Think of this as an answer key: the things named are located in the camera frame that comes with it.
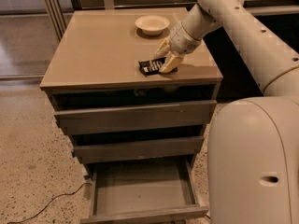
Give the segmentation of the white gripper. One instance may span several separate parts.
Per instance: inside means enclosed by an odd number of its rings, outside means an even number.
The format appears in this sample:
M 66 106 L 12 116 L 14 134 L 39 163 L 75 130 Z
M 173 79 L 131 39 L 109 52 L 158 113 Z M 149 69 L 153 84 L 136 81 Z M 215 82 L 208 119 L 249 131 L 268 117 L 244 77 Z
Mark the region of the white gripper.
M 162 74 L 168 74 L 177 68 L 184 59 L 183 55 L 193 53 L 201 44 L 200 40 L 193 39 L 185 31 L 182 22 L 178 22 L 170 32 L 169 39 L 166 38 L 154 53 L 154 58 L 166 57 L 165 63 L 159 69 Z

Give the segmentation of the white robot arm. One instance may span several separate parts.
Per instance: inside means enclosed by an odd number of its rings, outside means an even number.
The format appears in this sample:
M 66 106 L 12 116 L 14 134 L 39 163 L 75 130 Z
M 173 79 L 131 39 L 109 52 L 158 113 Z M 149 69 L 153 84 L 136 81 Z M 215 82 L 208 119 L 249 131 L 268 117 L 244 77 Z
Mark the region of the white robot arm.
M 210 125 L 210 224 L 299 224 L 298 54 L 243 4 L 197 0 L 155 54 L 167 74 L 224 28 L 262 96 L 226 105 Z

